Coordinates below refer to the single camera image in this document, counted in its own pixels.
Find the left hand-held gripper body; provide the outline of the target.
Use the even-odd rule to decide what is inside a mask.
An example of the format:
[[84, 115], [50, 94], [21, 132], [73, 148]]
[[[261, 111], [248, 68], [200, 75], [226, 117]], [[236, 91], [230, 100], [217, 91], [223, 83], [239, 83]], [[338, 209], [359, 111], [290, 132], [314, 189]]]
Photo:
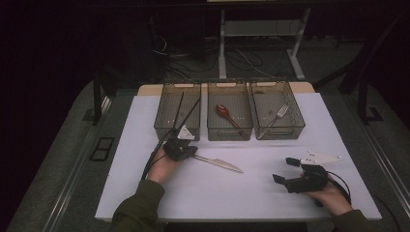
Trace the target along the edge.
[[173, 130], [163, 145], [165, 153], [175, 161], [183, 160], [183, 156], [190, 155], [187, 149], [190, 143], [195, 139], [195, 136], [184, 125], [181, 130]]

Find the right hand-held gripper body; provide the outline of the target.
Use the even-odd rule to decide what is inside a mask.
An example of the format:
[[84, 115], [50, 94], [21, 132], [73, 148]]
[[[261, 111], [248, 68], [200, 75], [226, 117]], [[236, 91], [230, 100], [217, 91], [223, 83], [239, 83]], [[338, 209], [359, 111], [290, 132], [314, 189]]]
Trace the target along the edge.
[[298, 160], [301, 165], [297, 167], [303, 169], [303, 174], [299, 178], [286, 180], [285, 187], [289, 193], [322, 190], [328, 183], [328, 172], [323, 164], [340, 161], [341, 156], [308, 151]]

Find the steel table knife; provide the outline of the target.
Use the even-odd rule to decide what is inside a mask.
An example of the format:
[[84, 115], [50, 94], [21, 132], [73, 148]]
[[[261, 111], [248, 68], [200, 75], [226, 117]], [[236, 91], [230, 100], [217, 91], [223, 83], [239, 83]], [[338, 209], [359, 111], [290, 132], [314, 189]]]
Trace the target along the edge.
[[216, 165], [216, 166], [219, 166], [219, 167], [222, 167], [222, 168], [225, 168], [225, 169], [229, 169], [229, 170], [232, 170], [232, 171], [235, 171], [235, 172], [238, 172], [238, 173], [244, 173], [244, 171], [241, 168], [239, 168], [239, 167], [237, 167], [237, 166], [235, 166], [231, 163], [228, 163], [224, 160], [221, 160], [221, 159], [208, 159], [208, 158], [200, 157], [200, 156], [197, 156], [197, 155], [194, 155], [193, 157], [197, 160], [202, 160], [202, 161], [211, 163], [213, 165]]

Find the black chopstick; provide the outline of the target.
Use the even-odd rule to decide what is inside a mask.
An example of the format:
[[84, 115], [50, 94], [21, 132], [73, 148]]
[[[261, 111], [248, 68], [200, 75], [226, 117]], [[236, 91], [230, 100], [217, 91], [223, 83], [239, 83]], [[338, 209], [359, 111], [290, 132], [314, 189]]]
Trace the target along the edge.
[[178, 130], [181, 130], [182, 127], [186, 124], [187, 120], [189, 119], [189, 117], [191, 116], [191, 114], [193, 113], [193, 111], [195, 110], [196, 106], [201, 102], [201, 99], [199, 98], [195, 104], [193, 105], [193, 107], [190, 109], [189, 113], [187, 114], [187, 116], [184, 118], [184, 120], [182, 121], [181, 125], [177, 128]]
[[174, 117], [173, 129], [177, 128], [176, 125], [177, 125], [177, 122], [178, 122], [178, 117], [179, 117], [181, 105], [182, 105], [182, 102], [183, 102], [183, 99], [184, 99], [184, 95], [185, 95], [185, 92], [182, 93], [181, 98], [180, 98], [179, 103], [178, 103], [177, 111], [176, 111], [176, 114], [175, 114], [175, 117]]

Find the smoky transparent plastic bin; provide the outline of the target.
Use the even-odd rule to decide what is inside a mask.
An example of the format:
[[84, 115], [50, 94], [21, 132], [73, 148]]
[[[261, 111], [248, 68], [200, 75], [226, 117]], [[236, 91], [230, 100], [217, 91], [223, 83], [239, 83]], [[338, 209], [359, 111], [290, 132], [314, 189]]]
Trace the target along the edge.
[[[238, 129], [217, 114], [217, 104], [224, 105]], [[248, 141], [253, 123], [247, 83], [243, 80], [214, 80], [208, 83], [208, 139], [210, 141]]]
[[291, 86], [286, 81], [267, 81], [254, 78], [250, 91], [255, 115], [255, 137], [259, 131], [260, 117], [270, 110], [277, 111], [284, 103], [289, 106], [286, 115], [278, 122], [277, 129], [267, 140], [298, 139], [306, 126]]
[[[182, 93], [185, 92], [184, 99], [181, 105], [178, 122], [178, 128], [184, 118], [189, 113], [195, 102], [201, 99], [201, 84], [200, 83], [165, 83], [162, 86], [161, 100], [158, 107], [158, 112], [154, 124], [154, 129], [158, 139], [164, 137], [168, 131], [173, 131], [174, 117], [177, 111], [178, 103]], [[200, 140], [200, 117], [201, 117], [201, 102], [196, 106], [195, 110], [186, 122], [188, 130], [195, 136], [193, 141]]]

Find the red-brown wooden spoon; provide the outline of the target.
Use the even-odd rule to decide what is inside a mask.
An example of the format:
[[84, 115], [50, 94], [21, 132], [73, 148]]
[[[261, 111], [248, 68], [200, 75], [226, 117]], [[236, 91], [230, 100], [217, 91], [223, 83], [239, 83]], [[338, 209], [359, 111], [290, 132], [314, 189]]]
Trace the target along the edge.
[[228, 120], [228, 121], [233, 125], [234, 128], [238, 129], [238, 128], [240, 127], [240, 126], [232, 119], [232, 117], [230, 116], [230, 113], [229, 113], [228, 109], [227, 109], [224, 105], [218, 103], [217, 106], [216, 106], [216, 111], [217, 111], [217, 114], [218, 114], [220, 117], [225, 118], [226, 120]]

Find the steel fork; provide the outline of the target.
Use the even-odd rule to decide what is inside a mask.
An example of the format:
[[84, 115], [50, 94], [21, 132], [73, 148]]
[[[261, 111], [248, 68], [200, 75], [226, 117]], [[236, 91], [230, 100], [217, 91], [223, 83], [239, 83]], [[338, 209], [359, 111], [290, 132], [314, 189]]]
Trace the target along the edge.
[[278, 122], [286, 115], [289, 106], [284, 103], [277, 111], [266, 111], [261, 117], [259, 131], [256, 135], [258, 140], [270, 139], [277, 129]]

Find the person's left hand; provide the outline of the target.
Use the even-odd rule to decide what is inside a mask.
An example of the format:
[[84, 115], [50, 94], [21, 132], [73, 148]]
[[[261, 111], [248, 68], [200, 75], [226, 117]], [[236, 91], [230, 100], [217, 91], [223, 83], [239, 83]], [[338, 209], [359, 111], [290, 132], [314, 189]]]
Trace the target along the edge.
[[155, 161], [147, 174], [147, 179], [163, 184], [181, 164], [180, 161], [172, 160], [167, 155], [156, 154]]

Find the person's right hand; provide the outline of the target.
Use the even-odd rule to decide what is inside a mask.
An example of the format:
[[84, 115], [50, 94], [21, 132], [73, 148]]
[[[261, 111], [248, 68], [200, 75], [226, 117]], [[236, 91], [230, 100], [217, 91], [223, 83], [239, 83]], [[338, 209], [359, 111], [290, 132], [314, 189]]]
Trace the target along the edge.
[[322, 190], [306, 192], [306, 195], [318, 200], [332, 217], [338, 217], [353, 210], [341, 191], [331, 182]]

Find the white table cover sheet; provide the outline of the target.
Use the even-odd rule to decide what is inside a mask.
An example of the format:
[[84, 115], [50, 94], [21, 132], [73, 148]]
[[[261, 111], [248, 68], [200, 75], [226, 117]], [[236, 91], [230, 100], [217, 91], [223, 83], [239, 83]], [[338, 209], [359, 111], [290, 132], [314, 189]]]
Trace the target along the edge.
[[[317, 93], [296, 97], [306, 126], [296, 140], [197, 142], [198, 155], [219, 159], [241, 168], [238, 173], [211, 163], [188, 159], [164, 185], [159, 208], [164, 221], [308, 221], [328, 217], [308, 197], [289, 193], [273, 175], [296, 178], [301, 170], [286, 158], [302, 158], [308, 151], [341, 156], [326, 164], [350, 187], [352, 204], [369, 219], [381, 217], [353, 160], [343, 144], [330, 113]], [[158, 143], [154, 121], [159, 105], [155, 96], [132, 101], [116, 154], [95, 217], [111, 220], [120, 203], [132, 196], [143, 168]]]

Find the black metal stand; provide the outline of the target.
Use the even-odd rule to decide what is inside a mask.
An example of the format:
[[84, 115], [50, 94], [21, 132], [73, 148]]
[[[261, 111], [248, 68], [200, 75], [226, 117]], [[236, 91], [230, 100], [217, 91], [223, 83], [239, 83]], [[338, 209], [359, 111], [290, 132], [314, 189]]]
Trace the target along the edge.
[[313, 83], [318, 89], [342, 76], [343, 95], [358, 92], [358, 114], [364, 123], [381, 116], [367, 107], [367, 92], [376, 88], [406, 127], [410, 128], [410, 8], [368, 14], [349, 25], [366, 37], [359, 54], [344, 67]]

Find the white metal stand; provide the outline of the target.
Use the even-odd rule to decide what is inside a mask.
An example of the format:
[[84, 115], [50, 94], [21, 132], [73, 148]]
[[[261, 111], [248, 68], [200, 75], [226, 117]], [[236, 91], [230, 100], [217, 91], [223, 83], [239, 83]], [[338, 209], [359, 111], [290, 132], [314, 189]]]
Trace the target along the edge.
[[219, 78], [227, 78], [225, 59], [225, 39], [233, 37], [281, 37], [293, 36], [293, 45], [286, 50], [288, 59], [298, 80], [305, 80], [302, 67], [298, 61], [298, 50], [301, 45], [311, 8], [304, 9], [300, 19], [269, 20], [226, 20], [225, 10], [220, 12], [220, 53]]

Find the black floor socket frame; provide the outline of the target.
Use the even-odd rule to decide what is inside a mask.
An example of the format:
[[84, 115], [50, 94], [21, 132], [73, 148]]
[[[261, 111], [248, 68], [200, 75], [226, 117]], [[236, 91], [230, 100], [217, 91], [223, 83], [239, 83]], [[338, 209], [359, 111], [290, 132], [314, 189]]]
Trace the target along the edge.
[[110, 150], [114, 142], [114, 137], [101, 137], [92, 152], [89, 160], [91, 161], [105, 161], [108, 158]]

